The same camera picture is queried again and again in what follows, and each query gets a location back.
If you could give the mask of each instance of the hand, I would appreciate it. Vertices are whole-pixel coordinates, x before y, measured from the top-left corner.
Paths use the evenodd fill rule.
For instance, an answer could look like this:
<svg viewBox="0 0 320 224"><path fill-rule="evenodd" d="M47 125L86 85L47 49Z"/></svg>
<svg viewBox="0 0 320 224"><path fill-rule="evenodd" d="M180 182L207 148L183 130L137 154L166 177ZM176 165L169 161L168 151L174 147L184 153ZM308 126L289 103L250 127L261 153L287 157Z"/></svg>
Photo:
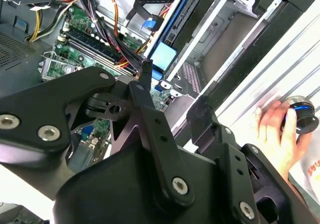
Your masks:
<svg viewBox="0 0 320 224"><path fill-rule="evenodd" d="M312 134L300 135L296 142L297 114L289 104L275 101L262 115L258 108L254 115L253 131L256 145L287 182L289 170L308 150ZM285 126L281 124L286 115Z"/></svg>

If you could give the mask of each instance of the motherboard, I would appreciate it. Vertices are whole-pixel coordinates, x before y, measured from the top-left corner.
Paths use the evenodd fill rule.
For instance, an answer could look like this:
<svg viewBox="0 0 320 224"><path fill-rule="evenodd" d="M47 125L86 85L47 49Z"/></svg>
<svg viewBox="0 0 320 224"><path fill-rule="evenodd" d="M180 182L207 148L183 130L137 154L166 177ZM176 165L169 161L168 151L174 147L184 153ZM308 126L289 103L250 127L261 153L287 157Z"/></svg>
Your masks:
<svg viewBox="0 0 320 224"><path fill-rule="evenodd" d="M128 34L119 34L119 37L134 52L141 49L145 42ZM71 6L66 13L60 35L52 51L46 52L43 56L45 59L40 64L39 70L44 81L91 66L101 67L114 77L119 75L135 77L137 74L130 67L117 67L117 64L123 61L121 54L99 38L95 24L76 5ZM160 111L165 111L173 100L170 91L161 90L154 80L151 83L150 94L155 108ZM92 125L76 130L76 133L80 136L82 150L86 149L87 155L90 156L86 161L87 165L102 160L111 144L110 122L97 119Z"/></svg>

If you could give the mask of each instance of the silver screw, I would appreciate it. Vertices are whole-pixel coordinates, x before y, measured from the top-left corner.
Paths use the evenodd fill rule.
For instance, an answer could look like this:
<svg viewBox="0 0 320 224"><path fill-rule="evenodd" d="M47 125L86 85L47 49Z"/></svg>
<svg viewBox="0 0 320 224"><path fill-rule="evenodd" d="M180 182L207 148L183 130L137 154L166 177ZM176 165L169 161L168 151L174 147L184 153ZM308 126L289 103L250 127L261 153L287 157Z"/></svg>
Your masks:
<svg viewBox="0 0 320 224"><path fill-rule="evenodd" d="M39 128L38 136L44 141L55 141L60 137L60 130L52 125Z"/></svg>
<svg viewBox="0 0 320 224"><path fill-rule="evenodd" d="M245 202L240 202L241 212L250 220L255 219L255 213L252 208Z"/></svg>
<svg viewBox="0 0 320 224"><path fill-rule="evenodd" d="M225 129L225 131L228 133L228 134L231 134L232 133L232 131L229 129L229 128L224 128Z"/></svg>
<svg viewBox="0 0 320 224"><path fill-rule="evenodd" d="M0 115L0 129L13 129L19 126L20 120L11 114Z"/></svg>
<svg viewBox="0 0 320 224"><path fill-rule="evenodd" d="M107 74L105 74L105 73L101 73L100 77L104 78L104 79L108 79L109 78L109 76Z"/></svg>
<svg viewBox="0 0 320 224"><path fill-rule="evenodd" d="M259 153L258 149L255 146L251 146L251 148L255 153Z"/></svg>
<svg viewBox="0 0 320 224"><path fill-rule="evenodd" d="M188 193L188 185L182 178L174 178L172 180L172 186L180 195Z"/></svg>
<svg viewBox="0 0 320 224"><path fill-rule="evenodd" d="M144 88L140 84L137 84L136 86L138 89L144 90Z"/></svg>

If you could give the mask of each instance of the expansion slot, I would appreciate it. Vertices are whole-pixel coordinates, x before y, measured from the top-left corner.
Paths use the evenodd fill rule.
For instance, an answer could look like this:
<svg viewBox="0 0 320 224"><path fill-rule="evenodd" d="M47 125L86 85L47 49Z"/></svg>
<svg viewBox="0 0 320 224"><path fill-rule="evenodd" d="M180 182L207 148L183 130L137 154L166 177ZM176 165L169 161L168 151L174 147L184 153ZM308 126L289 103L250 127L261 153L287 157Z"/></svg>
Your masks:
<svg viewBox="0 0 320 224"><path fill-rule="evenodd" d="M114 62L111 62L110 60L102 57L100 54L91 51L90 49L88 49L87 47L83 46L82 44L80 44L80 43L78 43L78 42L75 42L75 41L73 41L73 40L69 40L69 41L67 42L67 44L68 44L70 47L72 47L72 48L80 51L81 53L87 55L88 57L96 60L96 61L99 62L101 65L103 65L103 66L105 66L105 67L113 70L114 72L117 72L117 73L123 74L123 75L128 75L128 76L132 76L132 74L133 74L133 71L130 72L130 71L124 69L124 68L119 68L119 69L118 69L118 68L115 68L115 67L114 67Z"/></svg>

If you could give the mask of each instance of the capacitor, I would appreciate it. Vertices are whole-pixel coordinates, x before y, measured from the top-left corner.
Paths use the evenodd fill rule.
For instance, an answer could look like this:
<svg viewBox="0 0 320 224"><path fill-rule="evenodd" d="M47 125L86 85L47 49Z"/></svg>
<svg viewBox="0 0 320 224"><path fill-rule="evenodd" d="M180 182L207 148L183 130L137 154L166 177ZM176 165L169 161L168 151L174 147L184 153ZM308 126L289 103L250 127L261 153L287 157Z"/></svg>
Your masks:
<svg viewBox="0 0 320 224"><path fill-rule="evenodd" d="M79 55L79 56L78 56L78 60L79 60L79 61L82 62L82 61L84 61L84 59L85 59L85 57L83 57L82 55Z"/></svg>
<svg viewBox="0 0 320 224"><path fill-rule="evenodd" d="M315 116L315 107L310 100L303 96L294 96L285 100L290 108L296 112L296 133L307 134L313 132L319 125L319 119Z"/></svg>

